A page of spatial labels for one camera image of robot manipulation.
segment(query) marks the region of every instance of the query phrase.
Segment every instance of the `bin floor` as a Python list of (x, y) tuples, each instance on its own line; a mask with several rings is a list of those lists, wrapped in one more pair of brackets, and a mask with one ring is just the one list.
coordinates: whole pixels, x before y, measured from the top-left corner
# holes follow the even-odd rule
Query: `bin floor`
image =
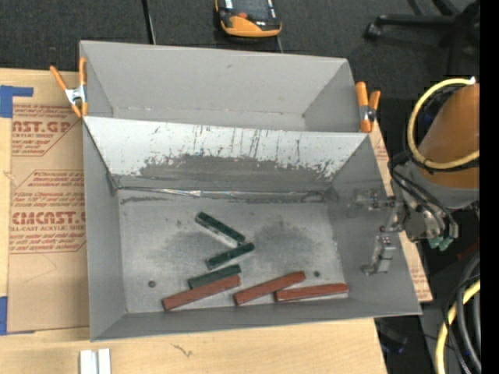
[[(161, 299), (209, 273), (205, 259), (231, 247), (195, 222), (203, 211), (246, 236), (255, 249), (235, 262), (241, 285), (178, 309), (233, 306), (242, 289), (303, 270), (296, 287), (345, 282), (327, 202), (248, 202), (119, 191), (122, 270), (128, 312), (162, 311)], [(274, 303), (271, 295), (248, 305)]]

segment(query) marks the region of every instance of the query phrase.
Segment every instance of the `wooden table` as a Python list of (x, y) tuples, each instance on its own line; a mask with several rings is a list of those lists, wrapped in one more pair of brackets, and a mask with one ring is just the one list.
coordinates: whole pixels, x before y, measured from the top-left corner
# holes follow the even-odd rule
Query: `wooden table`
[[(63, 76), (69, 86), (77, 84), (77, 74)], [(37, 95), (53, 82), (49, 71), (0, 69), (0, 85), (32, 86)], [(25, 100), (15, 97), (14, 103)], [(9, 119), (0, 118), (0, 296), (7, 293), (11, 128)], [(390, 193), (388, 156), (376, 123), (370, 138)], [(418, 298), (429, 301), (417, 248), (405, 235), (401, 239)], [(89, 342), (88, 328), (8, 335), (0, 337), (0, 373), (77, 373), (79, 352), (100, 348), (111, 348), (112, 371), (120, 374), (387, 372), (374, 320), (354, 319), (98, 343)]]

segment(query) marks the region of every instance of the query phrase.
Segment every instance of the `red block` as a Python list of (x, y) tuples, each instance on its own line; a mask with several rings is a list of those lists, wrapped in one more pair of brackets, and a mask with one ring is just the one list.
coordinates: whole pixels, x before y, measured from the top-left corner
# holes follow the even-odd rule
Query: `red block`
[(172, 310), (188, 303), (199, 301), (200, 299), (219, 294), (230, 288), (237, 287), (241, 284), (241, 278), (238, 274), (222, 278), (221, 280), (214, 281), (213, 283), (202, 285), (201, 287), (193, 288), (179, 292), (178, 294), (168, 296), (162, 299), (163, 307), (165, 310)]
[(316, 298), (320, 296), (344, 294), (349, 291), (345, 283), (313, 285), (311, 287), (291, 288), (277, 291), (274, 294), (277, 302), (296, 301), (298, 299)]
[(236, 305), (242, 305), (243, 303), (247, 303), (261, 296), (268, 295), (272, 292), (281, 290), (282, 288), (297, 284), (305, 280), (305, 278), (305, 273), (302, 271), (297, 271), (295, 273), (275, 278), (234, 294), (234, 302)]

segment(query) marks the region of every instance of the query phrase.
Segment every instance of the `black floor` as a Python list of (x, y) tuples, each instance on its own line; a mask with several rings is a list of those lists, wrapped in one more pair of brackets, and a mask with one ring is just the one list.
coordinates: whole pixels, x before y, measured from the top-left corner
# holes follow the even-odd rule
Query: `black floor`
[[(473, 0), (450, 0), (464, 9)], [(148, 0), (157, 43), (207, 48), (276, 51), (276, 44), (233, 44), (213, 27), (213, 0)], [(274, 0), (284, 28), (285, 52), (347, 58), (355, 81), (381, 90), (379, 119), (388, 153), (404, 145), (405, 123), (419, 96), (449, 76), (480, 76), (480, 51), (467, 47), (455, 73), (446, 70), (448, 48), (442, 33), (386, 27), (377, 41), (363, 38), (368, 23), (387, 13), (439, 15), (429, 0)], [(0, 0), (0, 66), (76, 70), (78, 42), (108, 40), (147, 43), (140, 0)], [(431, 279), (450, 266), (478, 230), (464, 218), (466, 236), (446, 253), (426, 249)], [(418, 317), (389, 319), (409, 341), (398, 355), (387, 355), (389, 373), (432, 372)]]

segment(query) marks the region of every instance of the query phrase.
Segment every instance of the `gray bin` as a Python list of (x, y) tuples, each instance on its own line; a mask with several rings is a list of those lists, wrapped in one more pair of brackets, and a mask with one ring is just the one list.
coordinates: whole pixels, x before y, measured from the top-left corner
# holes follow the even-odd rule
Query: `gray bin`
[[(396, 234), (388, 273), (360, 269), (388, 212), (348, 215), (356, 190), (383, 182), (345, 59), (89, 41), (80, 53), (92, 340), (420, 313)], [(228, 249), (200, 211), (255, 251), (239, 287), (165, 312)], [(346, 282), (348, 296), (235, 306), (297, 270), (299, 286)]]

